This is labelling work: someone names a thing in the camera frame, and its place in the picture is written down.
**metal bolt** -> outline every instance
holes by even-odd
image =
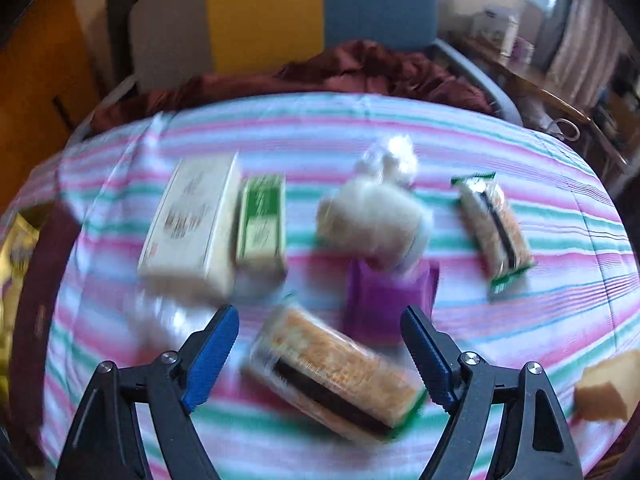
[[[102,361],[98,365],[98,371],[101,374],[105,374],[107,372],[111,372],[111,370],[113,370],[113,361]]]
[[[480,362],[480,356],[475,352],[465,352],[462,354],[462,360],[470,365],[477,365]]]
[[[534,375],[540,375],[542,373],[542,365],[535,361],[530,361],[527,363],[527,370]]]
[[[172,365],[178,360],[178,354],[176,352],[165,352],[160,356],[160,360],[166,365]]]

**striped tablecloth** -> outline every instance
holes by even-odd
[[[56,156],[33,171],[14,208],[50,200],[72,208],[82,231],[72,250],[50,330],[41,446],[57,462],[82,392],[104,359],[124,367],[153,357],[127,317],[140,292],[136,263],[162,190],[185,156],[239,150],[246,174],[287,175],[290,272],[283,294],[338,325],[347,258],[316,248],[319,198],[348,179],[383,134],[409,134],[420,160],[416,193],[434,211],[426,257],[440,264],[433,310],[439,330],[492,364],[546,368],[569,419],[585,471],[621,423],[574,417],[582,370],[638,346],[638,270],[625,230],[588,165],[555,139],[494,118],[434,104],[346,94],[236,100],[133,123]],[[491,297],[478,248],[463,228],[453,174],[497,171],[538,266]],[[236,298],[238,341],[195,427],[223,479],[418,478],[446,422],[425,405],[399,440],[357,447],[240,374],[248,345],[278,300]],[[484,478],[498,430],[491,412],[474,478]],[[148,411],[140,423],[156,478],[167,473]]]

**crumpled cloth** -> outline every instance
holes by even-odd
[[[95,111],[93,134],[151,117],[240,97],[295,92],[354,92],[404,97],[491,115],[484,93],[428,59],[368,40],[344,43],[277,73],[194,76],[171,90],[153,90]]]

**gray armrest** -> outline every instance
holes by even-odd
[[[487,94],[496,117],[516,126],[522,126],[522,118],[516,105],[487,74],[445,41],[436,39],[430,48],[447,58],[449,70],[453,74],[464,76],[473,86]]]
[[[121,81],[121,83],[116,86],[116,88],[114,88],[110,92],[110,94],[107,95],[107,97],[100,101],[100,104],[98,104],[98,108],[116,104],[133,89],[137,81],[138,80],[134,75],[130,75],[127,78],[123,79],[123,81]],[[90,123],[91,119],[94,118],[94,112],[95,109],[92,110],[91,113],[84,118],[84,121],[78,124],[78,127],[74,130],[74,132],[69,137],[69,140],[66,142],[66,148],[82,142],[84,138],[91,133]]]

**purple package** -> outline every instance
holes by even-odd
[[[433,262],[398,276],[352,260],[343,332],[365,344],[399,343],[400,315],[407,306],[420,307],[431,319],[439,275],[440,267]]]

